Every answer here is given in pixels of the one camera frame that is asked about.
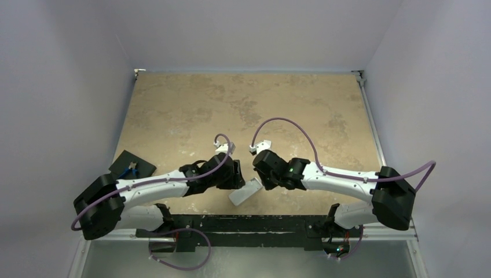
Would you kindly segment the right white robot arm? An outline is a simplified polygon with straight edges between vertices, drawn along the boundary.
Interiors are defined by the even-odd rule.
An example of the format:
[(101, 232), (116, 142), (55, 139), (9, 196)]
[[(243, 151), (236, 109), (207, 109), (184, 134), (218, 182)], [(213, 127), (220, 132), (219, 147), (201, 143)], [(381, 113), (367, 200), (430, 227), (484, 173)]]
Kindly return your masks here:
[(398, 231), (409, 229), (416, 191), (391, 167), (367, 172), (319, 168), (315, 162), (302, 158), (287, 162), (271, 150), (258, 153), (252, 165), (267, 190), (280, 186), (356, 198), (355, 203), (331, 207), (325, 220), (325, 228), (331, 235), (338, 236), (346, 229), (374, 222)]

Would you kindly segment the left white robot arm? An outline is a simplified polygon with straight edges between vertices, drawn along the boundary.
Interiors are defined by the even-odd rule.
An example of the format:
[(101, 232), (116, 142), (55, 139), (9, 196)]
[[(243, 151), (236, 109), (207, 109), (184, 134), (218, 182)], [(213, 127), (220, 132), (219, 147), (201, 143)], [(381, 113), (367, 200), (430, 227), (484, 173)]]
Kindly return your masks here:
[(116, 229), (143, 229), (165, 237), (173, 222), (158, 200), (198, 195), (209, 188), (240, 189), (245, 183), (240, 161), (225, 152), (152, 177), (103, 174), (73, 201), (76, 217), (71, 229), (81, 231), (86, 240)]

